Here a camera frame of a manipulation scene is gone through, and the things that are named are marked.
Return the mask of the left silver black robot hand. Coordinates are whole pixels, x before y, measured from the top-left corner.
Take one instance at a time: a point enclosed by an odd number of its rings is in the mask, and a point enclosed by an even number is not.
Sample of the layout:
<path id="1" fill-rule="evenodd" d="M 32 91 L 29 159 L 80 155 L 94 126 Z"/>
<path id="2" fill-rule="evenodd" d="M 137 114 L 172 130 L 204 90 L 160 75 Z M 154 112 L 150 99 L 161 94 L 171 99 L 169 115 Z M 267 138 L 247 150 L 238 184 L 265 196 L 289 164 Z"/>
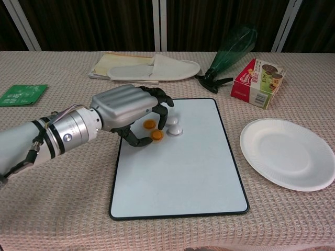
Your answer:
<path id="1" fill-rule="evenodd" d="M 103 131 L 117 133 L 133 147 L 143 147 L 153 140 L 150 137 L 137 138 L 131 125 L 154 112 L 160 116 L 158 129 L 162 130 L 168 118 L 168 109 L 163 103 L 174 106 L 173 99 L 162 89 L 127 84 L 93 96 L 90 107 L 99 114 Z"/>

